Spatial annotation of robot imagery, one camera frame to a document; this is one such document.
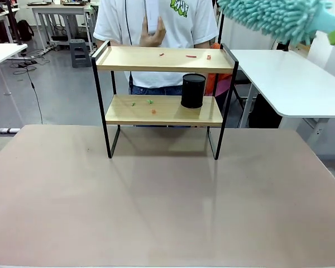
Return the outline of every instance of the black cylinder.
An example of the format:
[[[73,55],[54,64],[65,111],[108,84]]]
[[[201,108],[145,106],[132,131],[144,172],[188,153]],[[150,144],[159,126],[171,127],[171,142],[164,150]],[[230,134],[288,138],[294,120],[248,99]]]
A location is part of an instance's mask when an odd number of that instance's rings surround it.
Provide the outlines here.
[[[185,74],[183,79],[181,105],[190,109],[202,107],[206,78],[201,74]]]

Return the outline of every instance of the white t-shirt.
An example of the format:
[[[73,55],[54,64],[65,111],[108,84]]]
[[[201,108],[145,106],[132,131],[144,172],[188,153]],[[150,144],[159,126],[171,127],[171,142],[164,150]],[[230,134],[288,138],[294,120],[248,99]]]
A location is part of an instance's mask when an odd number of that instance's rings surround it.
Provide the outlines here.
[[[144,0],[126,0],[127,18],[133,46],[140,42]],[[166,28],[161,47],[192,48],[218,35],[211,0],[157,0],[159,15]],[[125,0],[100,0],[96,39],[130,45],[125,13]],[[182,85],[184,74],[159,72],[132,72],[133,83],[139,87],[160,88]]]

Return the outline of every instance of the black backpack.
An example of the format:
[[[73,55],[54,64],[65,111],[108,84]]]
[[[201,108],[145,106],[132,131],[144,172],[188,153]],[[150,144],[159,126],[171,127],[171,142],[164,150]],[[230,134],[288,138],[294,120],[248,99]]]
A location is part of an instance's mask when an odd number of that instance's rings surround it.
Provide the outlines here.
[[[250,128],[279,128],[282,116],[277,114],[266,99],[258,94],[250,114]]]
[[[31,26],[28,25],[25,20],[21,20],[17,23],[17,29],[22,41],[30,41],[32,37],[35,36]]]

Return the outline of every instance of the wooden shelf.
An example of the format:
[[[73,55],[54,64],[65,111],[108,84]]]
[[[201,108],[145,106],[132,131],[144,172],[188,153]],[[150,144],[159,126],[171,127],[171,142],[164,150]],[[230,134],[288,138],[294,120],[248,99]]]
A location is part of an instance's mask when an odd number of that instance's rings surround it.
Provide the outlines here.
[[[97,60],[98,70],[169,71],[232,74],[235,63],[221,49],[108,47]]]
[[[222,116],[214,97],[204,97],[199,109],[187,109],[181,96],[114,95],[106,114],[108,125],[172,125],[220,127]]]

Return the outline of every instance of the floor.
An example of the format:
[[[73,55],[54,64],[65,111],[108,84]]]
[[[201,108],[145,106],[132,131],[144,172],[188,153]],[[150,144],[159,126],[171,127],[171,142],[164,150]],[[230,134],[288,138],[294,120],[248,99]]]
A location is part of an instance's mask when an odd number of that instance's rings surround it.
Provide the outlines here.
[[[28,42],[28,52],[41,48],[36,39]],[[101,118],[97,92],[95,89],[92,68],[74,69],[71,66],[71,58],[68,49],[50,51],[44,55],[49,63],[35,65],[37,69],[30,72],[30,77],[35,85],[40,102],[44,124],[53,125],[86,125],[99,126]],[[22,114],[24,124],[39,124],[40,113],[36,97],[31,88],[27,74],[13,75],[10,67],[11,61],[1,64],[6,82]],[[113,97],[111,76],[109,72],[101,72],[100,83],[102,86],[105,109]],[[116,72],[116,83],[118,94],[128,94],[128,82],[123,72]],[[248,94],[249,86],[237,87],[240,96]],[[227,127],[238,126],[242,115],[242,109],[233,95],[232,104],[227,120]],[[21,127],[10,99],[3,95],[2,82],[0,81],[0,128]],[[0,149],[9,141],[0,139]],[[335,170],[335,161],[325,162],[327,167]]]

